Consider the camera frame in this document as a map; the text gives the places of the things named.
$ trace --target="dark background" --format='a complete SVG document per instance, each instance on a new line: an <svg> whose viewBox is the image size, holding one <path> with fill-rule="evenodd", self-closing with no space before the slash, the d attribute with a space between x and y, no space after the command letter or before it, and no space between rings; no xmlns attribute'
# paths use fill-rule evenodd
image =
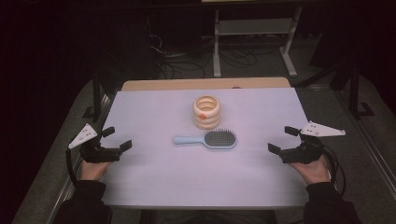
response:
<svg viewBox="0 0 396 224"><path fill-rule="evenodd" d="M113 1L120 6L122 2ZM15 216L70 106L95 72L100 73L107 92L115 91L124 80L155 79L160 74L158 55L148 48L147 18L156 34L173 47L198 48L201 35L213 30L210 11L132 14L78 10L105 4L65 0L0 3L0 91L5 102L0 135L1 223L9 223ZM313 65L325 68L347 52L357 52L361 74L376 85L395 112L394 11L395 6L385 1L305 7L298 33L323 34Z"/></svg>

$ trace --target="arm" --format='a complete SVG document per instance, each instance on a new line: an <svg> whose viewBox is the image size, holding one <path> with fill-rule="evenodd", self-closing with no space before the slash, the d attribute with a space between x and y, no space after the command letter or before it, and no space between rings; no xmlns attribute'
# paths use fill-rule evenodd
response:
<svg viewBox="0 0 396 224"><path fill-rule="evenodd" d="M101 201L106 185L98 182L110 162L81 164L81 179L70 200L65 201L55 217L54 224L109 223L111 209Z"/></svg>
<svg viewBox="0 0 396 224"><path fill-rule="evenodd" d="M329 170L323 156L309 164L291 163L308 184L309 202L305 204L305 224L361 223L352 203L345 202L330 182Z"/></svg>

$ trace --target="white surface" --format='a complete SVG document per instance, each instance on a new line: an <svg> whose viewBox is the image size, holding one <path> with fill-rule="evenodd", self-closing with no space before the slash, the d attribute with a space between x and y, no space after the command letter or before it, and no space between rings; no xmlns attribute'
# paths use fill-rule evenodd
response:
<svg viewBox="0 0 396 224"><path fill-rule="evenodd" d="M91 127L90 124L85 124L84 128L79 132L79 134L76 136L76 138L69 144L69 148L72 149L74 147L77 147L86 141L93 139L96 137L98 134L96 131Z"/></svg>
<svg viewBox="0 0 396 224"><path fill-rule="evenodd" d="M301 133L315 137L346 135L344 130L330 128L312 121L309 121L305 127L301 129Z"/></svg>
<svg viewBox="0 0 396 224"><path fill-rule="evenodd" d="M192 103L208 94L222 105L218 128L234 131L236 146L174 145L174 135L205 134L193 123ZM132 139L134 146L104 176L104 202L139 208L302 206L304 181L267 144L298 146L300 139L285 134L284 127L306 123L292 88L121 91L104 127L116 132L102 145L117 147Z"/></svg>

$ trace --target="hairbrush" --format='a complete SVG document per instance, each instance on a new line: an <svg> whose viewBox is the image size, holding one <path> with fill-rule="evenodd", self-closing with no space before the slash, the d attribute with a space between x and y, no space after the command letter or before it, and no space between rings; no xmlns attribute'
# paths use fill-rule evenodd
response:
<svg viewBox="0 0 396 224"><path fill-rule="evenodd" d="M175 136L175 145L201 143L210 149L229 149L235 146L235 134L230 130L215 129L209 131L204 137Z"/></svg>

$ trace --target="table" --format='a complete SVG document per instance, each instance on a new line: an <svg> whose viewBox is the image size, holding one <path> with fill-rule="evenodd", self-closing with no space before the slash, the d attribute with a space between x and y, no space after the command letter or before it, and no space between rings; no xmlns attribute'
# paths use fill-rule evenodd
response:
<svg viewBox="0 0 396 224"><path fill-rule="evenodd" d="M102 145L114 147L132 139L134 146L104 176L104 202L139 209L303 206L307 201L304 181L267 150L268 142L282 148L298 146L300 140L283 133L283 128L303 127L307 122L295 90L285 84L285 78L275 77L125 83L104 126L114 126L116 132L102 139ZM235 85L244 89L225 89ZM205 134L191 117L193 99L203 94L219 98L219 127L235 132L233 149L173 145L176 134Z"/></svg>
<svg viewBox="0 0 396 224"><path fill-rule="evenodd" d="M203 3L213 2L232 2L235 0L202 0ZM295 9L294 15L289 18L277 19L259 19L259 20L227 20L219 19L219 10L215 15L215 48L213 53L214 77L221 77L220 60L219 60L219 36L220 35L288 35L285 45L280 47L283 62L288 69L291 77L297 77L296 69L289 56L291 41L297 28L298 20L301 15L302 7Z"/></svg>

